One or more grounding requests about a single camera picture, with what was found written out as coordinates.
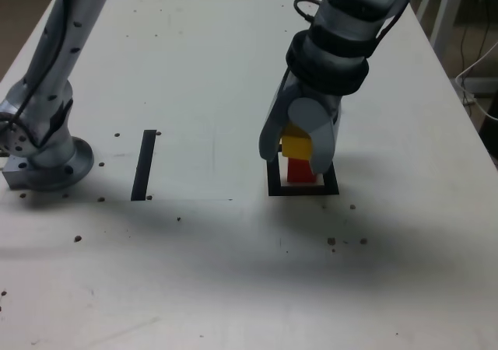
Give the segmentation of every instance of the black tape strip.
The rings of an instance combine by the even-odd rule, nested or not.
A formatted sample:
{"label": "black tape strip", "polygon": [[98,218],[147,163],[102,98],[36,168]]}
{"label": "black tape strip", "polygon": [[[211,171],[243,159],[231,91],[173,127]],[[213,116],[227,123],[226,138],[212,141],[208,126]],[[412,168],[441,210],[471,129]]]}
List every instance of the black tape strip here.
{"label": "black tape strip", "polygon": [[153,163],[156,130],[144,130],[142,146],[140,147],[139,162],[133,181],[132,201],[145,201],[147,185],[149,184],[150,167]]}

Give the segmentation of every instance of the white table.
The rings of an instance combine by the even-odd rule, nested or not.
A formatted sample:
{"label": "white table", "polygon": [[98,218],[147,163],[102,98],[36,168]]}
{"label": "white table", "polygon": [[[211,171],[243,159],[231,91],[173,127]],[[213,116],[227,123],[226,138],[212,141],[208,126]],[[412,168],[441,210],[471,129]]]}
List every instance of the white table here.
{"label": "white table", "polygon": [[[96,165],[65,192],[0,182],[1,349],[496,347],[498,176],[410,9],[343,100],[341,194],[267,196],[292,4],[108,1],[71,76]],[[144,129],[153,200],[130,202]]]}

